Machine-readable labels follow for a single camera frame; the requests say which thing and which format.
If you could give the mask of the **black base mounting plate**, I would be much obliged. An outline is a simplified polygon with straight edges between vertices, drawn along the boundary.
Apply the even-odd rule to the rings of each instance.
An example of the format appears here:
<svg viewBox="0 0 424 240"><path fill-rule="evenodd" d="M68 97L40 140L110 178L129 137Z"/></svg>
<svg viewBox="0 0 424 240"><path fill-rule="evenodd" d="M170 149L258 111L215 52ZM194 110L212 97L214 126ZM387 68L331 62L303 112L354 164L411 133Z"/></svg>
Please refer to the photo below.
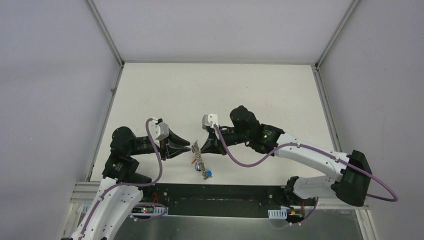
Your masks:
<svg viewBox="0 0 424 240"><path fill-rule="evenodd" d="M142 201L167 207L171 216L268 218L269 211L312 207L315 198L301 199L274 185L157 183L143 188Z"/></svg>

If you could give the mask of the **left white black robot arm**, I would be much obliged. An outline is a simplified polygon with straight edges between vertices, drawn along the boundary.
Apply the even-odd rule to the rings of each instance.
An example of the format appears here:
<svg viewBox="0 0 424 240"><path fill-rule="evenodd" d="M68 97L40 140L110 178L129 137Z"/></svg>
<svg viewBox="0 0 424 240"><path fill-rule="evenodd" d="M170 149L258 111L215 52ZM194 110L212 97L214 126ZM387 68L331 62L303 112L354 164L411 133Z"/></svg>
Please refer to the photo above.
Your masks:
<svg viewBox="0 0 424 240"><path fill-rule="evenodd" d="M155 154L159 163L189 152L191 143L164 123L147 126L147 136L136 136L127 126L112 133L110 155L96 195L69 240L112 240L132 209L152 198L158 179L136 172L138 155Z"/></svg>

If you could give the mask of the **metal disc keyring holder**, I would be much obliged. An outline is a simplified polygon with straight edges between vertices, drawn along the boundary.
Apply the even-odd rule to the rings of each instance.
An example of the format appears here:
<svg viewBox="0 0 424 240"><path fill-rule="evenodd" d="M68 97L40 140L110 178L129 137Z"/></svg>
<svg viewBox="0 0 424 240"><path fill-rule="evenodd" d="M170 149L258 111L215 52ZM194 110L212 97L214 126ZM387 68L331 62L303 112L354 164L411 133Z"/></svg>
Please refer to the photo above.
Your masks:
<svg viewBox="0 0 424 240"><path fill-rule="evenodd" d="M194 155L194 159L197 159L197 161L194 163L195 170L201 173L201 176L204 180L212 178L213 176L207 178L207 171L210 170L205 166L205 162L202 158L202 154L197 140L191 145L191 151Z"/></svg>

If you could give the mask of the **aluminium frame rail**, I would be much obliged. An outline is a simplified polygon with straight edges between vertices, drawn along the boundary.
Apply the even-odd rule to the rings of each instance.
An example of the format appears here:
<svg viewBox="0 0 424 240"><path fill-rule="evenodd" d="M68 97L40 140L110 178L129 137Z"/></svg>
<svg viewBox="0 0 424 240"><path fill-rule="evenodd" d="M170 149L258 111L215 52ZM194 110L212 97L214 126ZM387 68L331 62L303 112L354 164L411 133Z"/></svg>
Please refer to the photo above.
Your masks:
<svg viewBox="0 0 424 240"><path fill-rule="evenodd" d="M99 191L100 182L80 181L74 186L70 203L84 204L91 203Z"/></svg>

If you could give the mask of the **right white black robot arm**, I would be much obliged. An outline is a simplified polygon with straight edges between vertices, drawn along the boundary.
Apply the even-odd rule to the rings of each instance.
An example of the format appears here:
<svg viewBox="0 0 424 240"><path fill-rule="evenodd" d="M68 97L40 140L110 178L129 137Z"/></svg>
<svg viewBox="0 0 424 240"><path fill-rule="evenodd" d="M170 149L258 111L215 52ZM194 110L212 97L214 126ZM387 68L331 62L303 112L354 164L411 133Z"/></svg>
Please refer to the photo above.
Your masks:
<svg viewBox="0 0 424 240"><path fill-rule="evenodd" d="M269 157L279 157L321 172L322 176L289 178L283 196L290 205L315 197L337 197L354 207L364 205L372 175L364 153L358 150L338 152L308 144L281 128L260 123L243 105L233 109L229 116L232 127L219 125L216 114L202 117L202 128L208 132L200 149L202 154L227 155L245 168L255 167ZM244 144L264 157L258 163L241 163L228 149L238 144Z"/></svg>

